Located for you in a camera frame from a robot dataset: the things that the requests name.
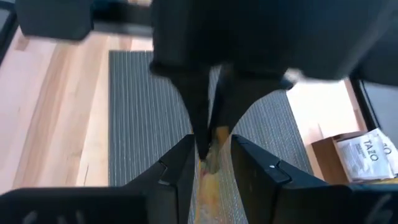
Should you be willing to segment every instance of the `gray rug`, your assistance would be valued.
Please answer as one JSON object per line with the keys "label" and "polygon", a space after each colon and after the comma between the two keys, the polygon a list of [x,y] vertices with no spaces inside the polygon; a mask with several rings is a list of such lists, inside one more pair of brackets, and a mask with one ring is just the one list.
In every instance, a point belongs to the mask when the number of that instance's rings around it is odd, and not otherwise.
{"label": "gray rug", "polygon": [[[152,52],[109,55],[109,184],[113,186],[128,183],[191,132],[178,92],[168,80],[150,75],[151,59]],[[211,99],[217,74],[215,69],[211,75]],[[285,91],[256,102],[234,133],[312,173]]]}

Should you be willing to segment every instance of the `gray striped mat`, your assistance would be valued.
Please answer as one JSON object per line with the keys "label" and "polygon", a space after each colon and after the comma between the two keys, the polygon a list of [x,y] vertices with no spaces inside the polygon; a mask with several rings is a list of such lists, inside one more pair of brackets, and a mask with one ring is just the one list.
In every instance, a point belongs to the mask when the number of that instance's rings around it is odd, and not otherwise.
{"label": "gray striped mat", "polygon": [[[109,184],[113,186],[145,171],[191,130],[178,92],[168,80],[150,75],[151,59],[152,52],[109,53]],[[217,73],[211,75],[211,99]],[[312,173],[284,91],[256,102],[234,133]]]}

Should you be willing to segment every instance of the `light wood floor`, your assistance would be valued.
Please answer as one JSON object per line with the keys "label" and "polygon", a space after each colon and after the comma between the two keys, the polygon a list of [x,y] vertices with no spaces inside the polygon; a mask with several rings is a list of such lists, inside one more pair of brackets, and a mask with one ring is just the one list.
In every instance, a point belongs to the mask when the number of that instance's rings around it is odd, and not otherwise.
{"label": "light wood floor", "polygon": [[[108,51],[149,39],[92,34],[76,44],[24,38],[0,67],[0,194],[19,187],[108,184]],[[348,82],[299,83],[288,93],[310,143],[364,129]]]}

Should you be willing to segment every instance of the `floor mat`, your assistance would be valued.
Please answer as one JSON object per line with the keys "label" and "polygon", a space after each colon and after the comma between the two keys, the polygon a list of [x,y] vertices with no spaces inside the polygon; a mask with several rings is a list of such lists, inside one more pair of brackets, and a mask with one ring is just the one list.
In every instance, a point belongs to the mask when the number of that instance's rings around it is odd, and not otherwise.
{"label": "floor mat", "polygon": [[[109,184],[124,185],[191,132],[176,89],[150,75],[152,52],[109,53]],[[218,70],[211,75],[213,99]],[[312,173],[285,91],[257,101],[234,131]]]}

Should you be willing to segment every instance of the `brown cardboard box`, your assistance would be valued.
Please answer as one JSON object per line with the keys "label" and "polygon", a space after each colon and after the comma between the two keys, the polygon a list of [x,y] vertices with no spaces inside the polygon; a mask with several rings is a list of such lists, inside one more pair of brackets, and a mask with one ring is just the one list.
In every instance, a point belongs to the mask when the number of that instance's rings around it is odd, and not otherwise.
{"label": "brown cardboard box", "polygon": [[348,184],[348,178],[337,153],[337,142],[355,138],[366,132],[339,134],[333,137],[312,143],[315,157],[317,158],[324,181],[329,184]]}

